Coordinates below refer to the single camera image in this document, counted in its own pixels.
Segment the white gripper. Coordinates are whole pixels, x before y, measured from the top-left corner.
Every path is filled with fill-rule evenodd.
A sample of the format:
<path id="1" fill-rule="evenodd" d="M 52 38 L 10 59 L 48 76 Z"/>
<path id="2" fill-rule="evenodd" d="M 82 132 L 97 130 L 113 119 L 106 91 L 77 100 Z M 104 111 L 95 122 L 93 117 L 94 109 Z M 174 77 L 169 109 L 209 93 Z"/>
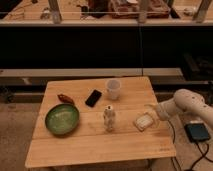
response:
<path id="1" fill-rule="evenodd" d="M 166 102 L 161 102 L 161 103 L 159 103 L 157 105 L 145 104 L 144 106 L 149 107 L 152 110 L 155 110 L 157 115 L 158 115 L 158 117 L 159 117 L 159 119 L 162 120 L 162 121 L 166 121 L 166 120 L 168 120 L 170 118 L 170 115 L 169 115 L 169 113 L 167 111 L 168 105 L 167 105 Z M 155 117 L 155 116 L 153 116 L 151 114 L 150 114 L 150 117 L 153 120 L 151 128 L 157 128 L 159 126 L 160 120 L 157 117 Z"/>

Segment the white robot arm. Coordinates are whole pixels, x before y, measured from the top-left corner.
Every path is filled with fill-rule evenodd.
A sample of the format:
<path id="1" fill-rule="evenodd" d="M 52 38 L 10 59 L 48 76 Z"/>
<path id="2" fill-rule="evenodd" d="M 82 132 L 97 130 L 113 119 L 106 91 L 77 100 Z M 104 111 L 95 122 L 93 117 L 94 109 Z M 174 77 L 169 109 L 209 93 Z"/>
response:
<path id="1" fill-rule="evenodd" d="M 207 105 L 204 97 L 194 91 L 179 89 L 169 100 L 149 104 L 149 107 L 161 121 L 169 120 L 175 115 L 194 114 L 213 130 L 213 107 Z"/>

